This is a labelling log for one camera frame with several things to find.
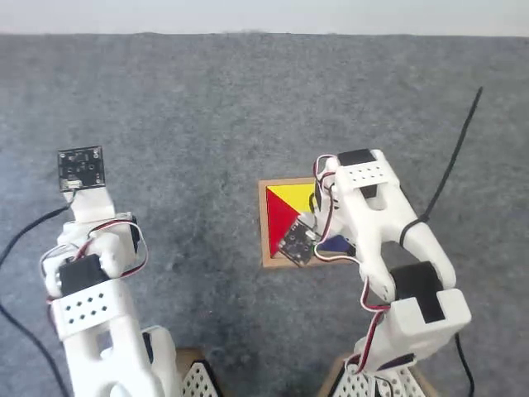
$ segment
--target blue triangle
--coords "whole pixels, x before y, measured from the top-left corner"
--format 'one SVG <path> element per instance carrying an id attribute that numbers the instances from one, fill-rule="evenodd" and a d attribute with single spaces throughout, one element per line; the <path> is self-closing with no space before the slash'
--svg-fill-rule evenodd
<path id="1" fill-rule="evenodd" d="M 318 247 L 319 251 L 328 251 L 328 252 L 347 252 L 350 244 L 342 236 L 334 236 L 333 238 L 327 240 Z"/>

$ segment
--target wooden frame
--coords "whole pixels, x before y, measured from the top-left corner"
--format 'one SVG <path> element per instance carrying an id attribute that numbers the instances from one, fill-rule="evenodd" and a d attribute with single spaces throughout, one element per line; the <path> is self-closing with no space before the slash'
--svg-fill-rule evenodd
<path id="1" fill-rule="evenodd" d="M 270 244 L 269 244 L 269 224 L 268 224 L 268 207 L 266 203 L 266 187 L 267 186 L 280 186 L 284 184 L 313 184 L 314 178 L 287 178 L 287 179 L 262 179 L 258 182 L 259 190 L 259 218 L 261 224 L 261 255 L 263 261 L 263 267 L 265 268 L 281 268 L 281 267 L 294 267 L 297 268 L 286 256 L 278 252 L 274 257 L 270 256 Z M 341 263 L 336 262 L 324 262 L 317 258 L 312 258 L 310 262 L 304 267 L 311 265 L 329 265 L 330 263 Z"/>

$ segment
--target yellow triangle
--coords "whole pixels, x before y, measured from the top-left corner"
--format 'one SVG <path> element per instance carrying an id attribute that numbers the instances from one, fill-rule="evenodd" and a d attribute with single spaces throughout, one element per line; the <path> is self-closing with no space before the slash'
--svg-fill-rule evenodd
<path id="1" fill-rule="evenodd" d="M 267 188 L 299 213 L 307 213 L 311 210 L 308 206 L 308 197 L 314 193 L 314 184 L 280 184 Z"/>

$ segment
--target red triangle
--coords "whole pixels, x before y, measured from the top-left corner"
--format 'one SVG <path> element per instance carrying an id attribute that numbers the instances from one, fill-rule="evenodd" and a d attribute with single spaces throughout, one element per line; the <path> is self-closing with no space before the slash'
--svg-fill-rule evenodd
<path id="1" fill-rule="evenodd" d="M 268 209 L 270 256 L 274 256 L 279 251 L 279 242 L 292 226 L 299 213 L 270 189 L 266 189 L 266 207 Z"/>

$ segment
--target white wall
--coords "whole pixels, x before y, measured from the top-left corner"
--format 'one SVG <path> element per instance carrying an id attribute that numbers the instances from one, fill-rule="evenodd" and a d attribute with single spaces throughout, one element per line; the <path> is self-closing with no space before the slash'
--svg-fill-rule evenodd
<path id="1" fill-rule="evenodd" d="M 0 0 L 4 33 L 529 36 L 529 0 Z"/>

